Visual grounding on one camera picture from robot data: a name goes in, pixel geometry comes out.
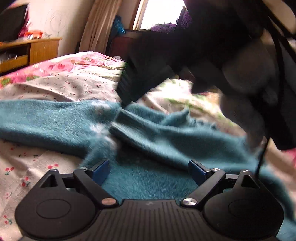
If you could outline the gloved right hand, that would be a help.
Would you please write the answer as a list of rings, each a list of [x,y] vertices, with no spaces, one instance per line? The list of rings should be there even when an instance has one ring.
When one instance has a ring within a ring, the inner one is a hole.
[[[234,93],[221,96],[220,108],[246,132],[248,145],[266,137],[279,150],[295,148],[295,61],[284,46],[257,40],[222,72]]]

